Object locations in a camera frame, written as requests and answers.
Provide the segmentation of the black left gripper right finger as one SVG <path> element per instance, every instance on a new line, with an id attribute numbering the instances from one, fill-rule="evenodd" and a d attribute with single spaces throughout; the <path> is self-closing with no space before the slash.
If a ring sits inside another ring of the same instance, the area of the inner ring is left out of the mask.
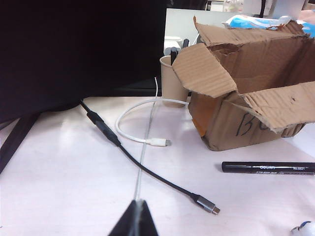
<path id="1" fill-rule="evenodd" d="M 153 221 L 151 212 L 145 200 L 136 201 L 135 235 L 136 236 L 158 235 L 158 231 Z"/>

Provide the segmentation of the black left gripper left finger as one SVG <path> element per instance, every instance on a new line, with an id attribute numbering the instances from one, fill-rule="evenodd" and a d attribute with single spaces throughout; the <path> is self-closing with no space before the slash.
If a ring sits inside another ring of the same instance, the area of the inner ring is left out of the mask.
<path id="1" fill-rule="evenodd" d="M 138 235 L 138 203 L 132 200 L 120 217 L 109 236 L 137 236 Z"/>

